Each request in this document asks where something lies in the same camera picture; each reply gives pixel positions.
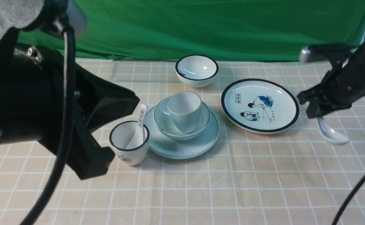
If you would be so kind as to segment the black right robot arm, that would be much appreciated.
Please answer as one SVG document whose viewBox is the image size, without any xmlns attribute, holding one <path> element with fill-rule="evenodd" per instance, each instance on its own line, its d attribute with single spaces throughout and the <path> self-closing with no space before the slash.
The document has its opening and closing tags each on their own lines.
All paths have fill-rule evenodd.
<svg viewBox="0 0 365 225">
<path fill-rule="evenodd" d="M 344 43 L 303 47 L 299 60 L 328 61 L 332 67 L 319 84 L 297 95 L 299 104 L 309 103 L 306 109 L 309 119 L 349 109 L 365 97 L 365 36 L 358 47 Z"/>
</svg>

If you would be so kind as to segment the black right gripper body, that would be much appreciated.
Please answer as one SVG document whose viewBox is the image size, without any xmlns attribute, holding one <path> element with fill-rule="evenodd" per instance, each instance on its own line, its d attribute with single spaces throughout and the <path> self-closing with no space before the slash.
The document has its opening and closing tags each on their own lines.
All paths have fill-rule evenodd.
<svg viewBox="0 0 365 225">
<path fill-rule="evenodd" d="M 358 47 L 344 58 L 344 54 L 330 57 L 331 70 L 317 86 L 321 88 L 319 103 L 353 104 L 365 97 L 365 47 Z"/>
</svg>

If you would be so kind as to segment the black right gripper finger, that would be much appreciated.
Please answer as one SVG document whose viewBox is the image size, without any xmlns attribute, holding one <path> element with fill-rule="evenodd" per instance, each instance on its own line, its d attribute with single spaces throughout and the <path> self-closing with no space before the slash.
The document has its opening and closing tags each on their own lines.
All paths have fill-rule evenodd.
<svg viewBox="0 0 365 225">
<path fill-rule="evenodd" d="M 320 86 L 314 86 L 304 91 L 300 91 L 297 94 L 298 103 L 304 105 L 306 103 L 312 103 L 319 101 L 319 97 L 321 95 Z"/>
<path fill-rule="evenodd" d="M 334 113 L 336 111 L 343 111 L 350 109 L 352 107 L 351 104 L 348 105 L 338 105 L 338 104 L 324 104 L 320 102 L 310 102 L 309 106 L 306 109 L 306 115 L 309 119 L 324 117 L 327 114 Z"/>
</svg>

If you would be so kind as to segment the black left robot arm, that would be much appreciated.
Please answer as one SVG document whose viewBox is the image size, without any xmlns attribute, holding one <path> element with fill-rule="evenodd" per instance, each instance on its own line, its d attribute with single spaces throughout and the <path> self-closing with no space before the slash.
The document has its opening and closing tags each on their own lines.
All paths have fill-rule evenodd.
<svg viewBox="0 0 365 225">
<path fill-rule="evenodd" d="M 98 128 L 131 115 L 140 99 L 127 88 L 91 74 L 75 62 L 74 50 L 37 47 L 38 59 L 15 54 L 19 31 L 0 30 L 0 144 L 38 141 L 58 152 L 63 118 L 64 66 L 75 69 L 74 131 L 67 165 L 81 180 L 108 172 L 115 154 L 92 136 Z"/>
</svg>

